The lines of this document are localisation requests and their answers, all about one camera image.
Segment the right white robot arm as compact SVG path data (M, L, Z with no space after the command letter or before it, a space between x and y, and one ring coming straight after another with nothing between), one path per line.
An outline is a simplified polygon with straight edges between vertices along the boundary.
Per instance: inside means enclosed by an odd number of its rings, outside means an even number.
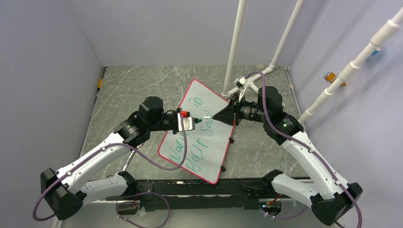
M260 88L256 102L248 102L236 93L212 118L232 126L239 125L242 120L263 123L266 134L296 159L314 183L309 186L273 170L262 178L264 195L274 197L279 193L293 198L310 208L327 226L339 225L338 220L355 208L360 228L363 218L357 201L363 193L362 187L357 182L349 182L331 167L303 126L283 110L282 101L282 95L272 86Z

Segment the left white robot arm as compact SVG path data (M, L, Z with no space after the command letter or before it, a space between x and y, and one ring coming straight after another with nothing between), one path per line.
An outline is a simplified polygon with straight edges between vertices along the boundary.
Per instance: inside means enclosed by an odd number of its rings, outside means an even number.
M111 196L126 200L133 198L137 181L127 171L121 170L102 180L92 181L91 178L126 154L139 154L152 165L169 170L152 161L138 148L150 139L151 132L185 133L194 130L196 122L189 112L181 108L164 111L161 98L147 97L138 110L122 121L98 146L63 168L56 171L48 168L41 173L41 197L34 206L33 218L36 221L53 217L66 220L93 201Z

